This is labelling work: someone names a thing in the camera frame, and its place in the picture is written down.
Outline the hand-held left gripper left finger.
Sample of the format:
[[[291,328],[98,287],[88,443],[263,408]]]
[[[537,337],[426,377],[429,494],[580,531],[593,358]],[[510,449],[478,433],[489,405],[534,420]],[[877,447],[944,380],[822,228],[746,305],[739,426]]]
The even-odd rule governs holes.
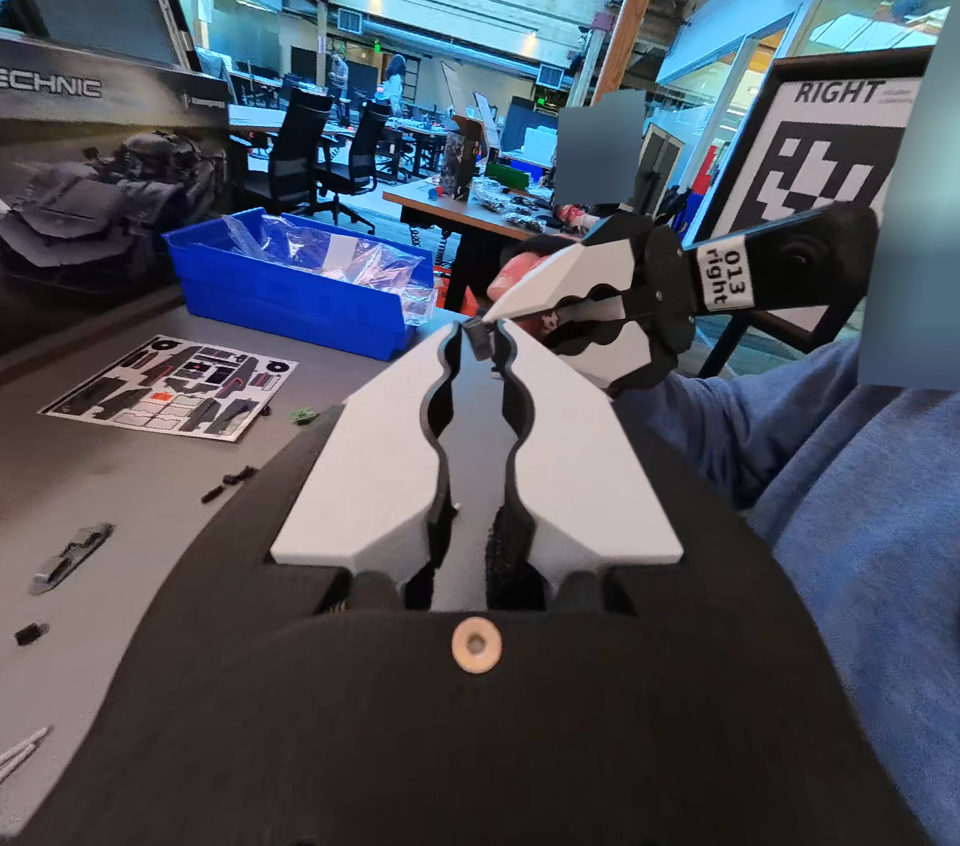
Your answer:
[[[431,333],[349,396],[276,539],[277,564],[390,580],[428,610],[456,516],[439,439],[453,417],[462,325]]]

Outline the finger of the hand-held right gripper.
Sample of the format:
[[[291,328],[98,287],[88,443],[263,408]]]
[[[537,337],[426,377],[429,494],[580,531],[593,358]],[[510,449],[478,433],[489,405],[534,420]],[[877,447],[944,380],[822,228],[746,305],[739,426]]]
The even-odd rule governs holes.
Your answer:
[[[636,260],[628,239],[589,245],[557,237],[561,249],[550,255],[521,252],[507,261],[490,285],[492,301],[484,324],[521,320],[566,304],[626,292]]]
[[[650,340],[637,322],[571,321],[539,338],[573,372],[608,393],[657,384]]]

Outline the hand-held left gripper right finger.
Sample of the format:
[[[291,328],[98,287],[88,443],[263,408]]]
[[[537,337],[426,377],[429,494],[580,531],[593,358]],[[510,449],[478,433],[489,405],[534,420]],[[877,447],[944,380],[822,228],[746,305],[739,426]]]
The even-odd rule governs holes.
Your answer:
[[[542,610],[570,580],[679,564],[684,548],[604,392],[517,324],[496,325],[515,434],[496,517],[496,607]]]

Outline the person's right forearm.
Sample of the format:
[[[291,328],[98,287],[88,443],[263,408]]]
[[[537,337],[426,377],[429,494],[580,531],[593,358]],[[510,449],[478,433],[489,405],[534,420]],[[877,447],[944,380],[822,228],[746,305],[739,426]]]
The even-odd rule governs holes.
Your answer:
[[[738,511],[786,468],[857,383],[860,340],[838,341],[768,372],[700,379],[671,372],[614,402],[626,429],[671,445]]]

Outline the lego sticker sheet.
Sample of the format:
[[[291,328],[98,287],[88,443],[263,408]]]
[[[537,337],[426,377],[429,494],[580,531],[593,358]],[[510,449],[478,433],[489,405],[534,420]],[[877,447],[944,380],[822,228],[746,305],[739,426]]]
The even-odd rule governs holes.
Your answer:
[[[155,335],[38,410],[103,428],[239,442],[299,363]]]

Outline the grey lego panel piece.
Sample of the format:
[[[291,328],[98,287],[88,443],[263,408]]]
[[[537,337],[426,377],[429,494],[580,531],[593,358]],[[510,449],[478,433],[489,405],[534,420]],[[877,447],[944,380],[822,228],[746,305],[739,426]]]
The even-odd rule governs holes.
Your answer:
[[[85,562],[114,533],[115,526],[104,522],[81,528],[66,546],[44,561],[30,579],[29,594],[33,596],[56,588]]]

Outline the black lego set box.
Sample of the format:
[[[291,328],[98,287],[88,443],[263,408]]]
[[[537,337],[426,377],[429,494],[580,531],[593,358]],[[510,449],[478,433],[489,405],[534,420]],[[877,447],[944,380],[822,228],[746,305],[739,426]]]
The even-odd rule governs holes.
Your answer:
[[[169,285],[163,236],[232,204],[230,98],[203,74],[2,34],[2,354]]]

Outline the person's right hand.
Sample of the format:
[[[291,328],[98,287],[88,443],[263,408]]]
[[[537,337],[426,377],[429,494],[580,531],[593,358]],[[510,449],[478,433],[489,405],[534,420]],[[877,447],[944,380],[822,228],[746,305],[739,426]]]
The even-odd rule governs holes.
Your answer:
[[[567,258],[577,250],[570,243],[563,249],[551,252],[544,250],[524,250],[510,258],[487,288],[489,312],[494,308],[507,309],[508,312],[538,312],[548,309],[556,303],[551,295],[555,290],[557,275],[540,274],[537,269],[544,264],[556,265],[561,257]]]

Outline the green bin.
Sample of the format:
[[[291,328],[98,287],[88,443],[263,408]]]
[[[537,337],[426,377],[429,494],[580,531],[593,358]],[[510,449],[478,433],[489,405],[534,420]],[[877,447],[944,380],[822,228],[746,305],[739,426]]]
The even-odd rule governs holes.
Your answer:
[[[517,169],[510,164],[500,161],[488,163],[484,171],[484,178],[493,180],[501,186],[513,190],[528,190],[532,188],[553,188],[556,168],[541,170],[537,177],[529,172]]]

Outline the wooden office desk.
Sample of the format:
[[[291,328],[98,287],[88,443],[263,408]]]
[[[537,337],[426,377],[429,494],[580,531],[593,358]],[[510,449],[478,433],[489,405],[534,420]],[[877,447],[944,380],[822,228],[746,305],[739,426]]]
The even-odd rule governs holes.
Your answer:
[[[446,310],[459,313],[468,291],[484,303],[486,287],[497,277],[503,255],[533,233],[483,208],[474,193],[461,202],[443,193],[432,199],[431,191],[437,191],[431,181],[414,181],[383,189],[382,199],[398,205],[400,220],[411,228],[436,226],[461,237],[443,303]]]

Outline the upright black box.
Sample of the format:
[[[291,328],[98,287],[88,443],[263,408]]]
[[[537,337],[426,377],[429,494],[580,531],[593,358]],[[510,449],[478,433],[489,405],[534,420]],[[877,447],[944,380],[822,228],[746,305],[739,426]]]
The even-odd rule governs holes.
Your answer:
[[[470,198],[483,137],[483,127],[474,119],[452,115],[447,120],[439,188],[456,202],[466,203]]]

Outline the blue plastic bin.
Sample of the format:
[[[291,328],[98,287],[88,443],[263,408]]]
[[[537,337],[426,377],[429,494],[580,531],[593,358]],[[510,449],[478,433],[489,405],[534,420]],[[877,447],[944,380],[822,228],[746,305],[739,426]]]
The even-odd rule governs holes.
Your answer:
[[[434,273],[433,258],[425,250],[303,216],[273,216],[263,208],[227,216],[238,218],[255,235],[260,232],[262,218],[272,216],[300,227],[371,238],[428,259]],[[404,323],[397,296],[233,252],[223,217],[163,236],[191,314],[380,361],[390,360],[408,348],[419,326]]]

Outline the clear plastic bags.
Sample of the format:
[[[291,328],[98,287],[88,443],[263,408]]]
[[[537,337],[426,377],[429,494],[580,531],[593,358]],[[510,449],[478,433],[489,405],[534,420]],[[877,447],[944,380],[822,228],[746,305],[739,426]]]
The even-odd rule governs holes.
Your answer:
[[[425,325],[432,318],[437,300],[433,267],[414,252],[371,238],[300,227],[281,217],[262,218],[257,235],[234,216],[222,221],[233,252],[397,296],[407,325]]]

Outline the black office chair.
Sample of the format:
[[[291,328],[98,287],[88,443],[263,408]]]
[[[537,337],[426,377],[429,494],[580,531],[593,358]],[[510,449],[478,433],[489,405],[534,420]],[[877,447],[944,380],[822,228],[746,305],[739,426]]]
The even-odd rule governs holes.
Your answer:
[[[324,159],[323,163],[313,170],[314,188],[307,209],[309,215],[329,212],[335,226],[339,224],[341,214],[347,215],[354,224],[366,227],[372,235],[377,234],[375,225],[343,204],[341,197],[357,196],[377,188],[377,148],[391,111],[391,107],[386,104],[366,104],[350,144],[346,163],[334,162],[329,140],[325,136],[320,138]]]
[[[240,198],[244,208],[281,215],[318,204],[319,149],[332,106],[329,95],[292,89],[267,172],[246,174]]]

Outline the person's blue sweatshirt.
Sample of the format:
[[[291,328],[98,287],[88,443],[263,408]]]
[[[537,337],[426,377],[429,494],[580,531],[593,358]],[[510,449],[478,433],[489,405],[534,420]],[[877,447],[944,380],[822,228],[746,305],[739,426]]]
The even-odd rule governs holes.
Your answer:
[[[858,383],[857,340],[798,363],[767,430],[795,447],[753,509],[878,757],[958,844],[958,393]]]

